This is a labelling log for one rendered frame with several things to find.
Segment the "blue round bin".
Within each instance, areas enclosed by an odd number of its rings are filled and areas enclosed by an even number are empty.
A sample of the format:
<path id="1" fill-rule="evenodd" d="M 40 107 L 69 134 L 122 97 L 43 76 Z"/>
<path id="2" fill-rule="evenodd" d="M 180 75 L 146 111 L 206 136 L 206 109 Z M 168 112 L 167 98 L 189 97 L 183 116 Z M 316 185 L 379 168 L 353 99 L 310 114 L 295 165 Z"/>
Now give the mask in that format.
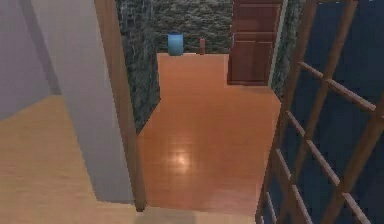
<path id="1" fill-rule="evenodd" d="M 170 56 L 181 56 L 184 52 L 183 47 L 183 34 L 182 33 L 169 33 L 167 35 L 168 54 Z"/>

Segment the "reddish brown panelled door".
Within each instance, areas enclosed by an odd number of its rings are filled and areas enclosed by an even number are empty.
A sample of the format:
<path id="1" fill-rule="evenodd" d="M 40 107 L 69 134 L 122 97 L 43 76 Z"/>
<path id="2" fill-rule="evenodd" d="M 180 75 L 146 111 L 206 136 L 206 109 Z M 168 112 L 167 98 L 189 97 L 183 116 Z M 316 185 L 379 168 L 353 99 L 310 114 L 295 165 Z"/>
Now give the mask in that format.
<path id="1" fill-rule="evenodd" d="M 233 0 L 227 83 L 266 86 L 283 0 Z"/>

